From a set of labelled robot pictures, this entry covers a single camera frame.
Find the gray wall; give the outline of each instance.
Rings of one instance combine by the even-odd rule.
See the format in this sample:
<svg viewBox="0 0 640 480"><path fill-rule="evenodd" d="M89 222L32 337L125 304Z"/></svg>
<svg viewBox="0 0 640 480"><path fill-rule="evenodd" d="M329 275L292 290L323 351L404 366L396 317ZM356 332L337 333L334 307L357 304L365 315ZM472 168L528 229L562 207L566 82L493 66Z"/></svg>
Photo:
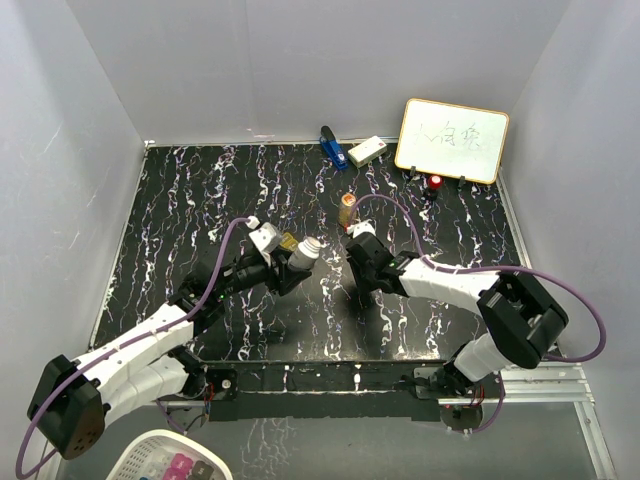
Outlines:
<svg viewBox="0 0 640 480"><path fill-rule="evenodd" d="M608 348L586 364L621 479L638 478L640 3L574 1L512 114L503 165L532 260L591 297ZM571 309L571 354L596 343Z"/></svg>
<svg viewBox="0 0 640 480"><path fill-rule="evenodd" d="M397 136L406 101L511 111L568 0L67 0L142 138Z"/></svg>
<svg viewBox="0 0 640 480"><path fill-rule="evenodd" d="M86 349L142 150L67 5L0 0L0 478L44 365Z"/></svg>

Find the floor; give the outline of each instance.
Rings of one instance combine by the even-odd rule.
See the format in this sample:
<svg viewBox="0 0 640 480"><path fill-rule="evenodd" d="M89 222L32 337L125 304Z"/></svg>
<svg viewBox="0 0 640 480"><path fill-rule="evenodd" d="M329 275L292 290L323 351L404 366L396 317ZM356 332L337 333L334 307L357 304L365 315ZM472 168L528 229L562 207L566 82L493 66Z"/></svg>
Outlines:
<svg viewBox="0 0 640 480"><path fill-rule="evenodd" d="M57 480L106 478L129 442L155 428L167 428L157 408L136 410L64 463ZM211 422L189 437L222 458L235 480L596 479L571 403L507 404L468 440L407 418Z"/></svg>
<svg viewBox="0 0 640 480"><path fill-rule="evenodd" d="M378 192L411 212L425 252L443 263L516 264L518 254L495 185L447 179L425 204L426 178L409 182L393 164L395 145L360 170L336 170L319 145L162 147L148 151L108 301L92 346L114 339L151 315L198 260L217 255L229 221L255 214L301 240L327 246L313 276L276 298L254 288L229 300L224 321L196 339L203 360L446 359L482 334L473 314L428 299L354 295L337 224L341 196ZM389 247L415 247L395 207L372 201L372 219ZM246 244L232 237L230 259Z"/></svg>

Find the white basket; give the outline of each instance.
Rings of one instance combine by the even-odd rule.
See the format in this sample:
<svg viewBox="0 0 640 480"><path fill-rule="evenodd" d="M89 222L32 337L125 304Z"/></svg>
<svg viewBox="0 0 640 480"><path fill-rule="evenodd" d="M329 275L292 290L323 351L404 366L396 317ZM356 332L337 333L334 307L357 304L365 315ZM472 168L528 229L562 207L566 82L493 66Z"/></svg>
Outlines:
<svg viewBox="0 0 640 480"><path fill-rule="evenodd" d="M169 430L152 430L129 444L118 459L107 480L162 480L163 474L149 476L149 472L167 470L173 457L181 453L195 462L203 461L214 467L215 480L233 480L229 467L202 445Z"/></svg>

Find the white box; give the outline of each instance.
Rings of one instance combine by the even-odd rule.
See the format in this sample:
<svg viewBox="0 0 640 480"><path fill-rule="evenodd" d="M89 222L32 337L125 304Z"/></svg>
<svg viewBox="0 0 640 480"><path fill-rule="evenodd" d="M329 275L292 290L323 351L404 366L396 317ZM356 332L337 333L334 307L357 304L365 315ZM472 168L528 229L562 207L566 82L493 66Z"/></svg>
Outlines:
<svg viewBox="0 0 640 480"><path fill-rule="evenodd" d="M371 137L347 153L353 164L360 168L386 151L387 144L380 140L380 137Z"/></svg>

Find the black table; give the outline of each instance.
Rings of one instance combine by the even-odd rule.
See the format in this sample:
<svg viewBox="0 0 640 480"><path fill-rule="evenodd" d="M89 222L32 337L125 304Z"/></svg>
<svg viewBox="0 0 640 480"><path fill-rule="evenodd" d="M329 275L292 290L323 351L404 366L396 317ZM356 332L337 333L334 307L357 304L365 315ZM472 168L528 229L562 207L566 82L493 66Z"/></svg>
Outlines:
<svg viewBox="0 0 640 480"><path fill-rule="evenodd" d="M277 297L263 287L235 295L228 312L195 340L203 360L337 361L447 359L484 325L442 302L355 291L337 224L345 192L377 192L407 207L425 253L464 266L517 264L495 185L446 179L426 205L426 176L409 181L393 164L395 145L360 170L338 171L319 145L159 147L147 153L133 210L93 347L151 315L198 260L213 264L229 222L256 215L302 240L327 246L313 276ZM400 212L372 200L359 209L392 251L415 250ZM249 241L234 233L227 258Z"/></svg>

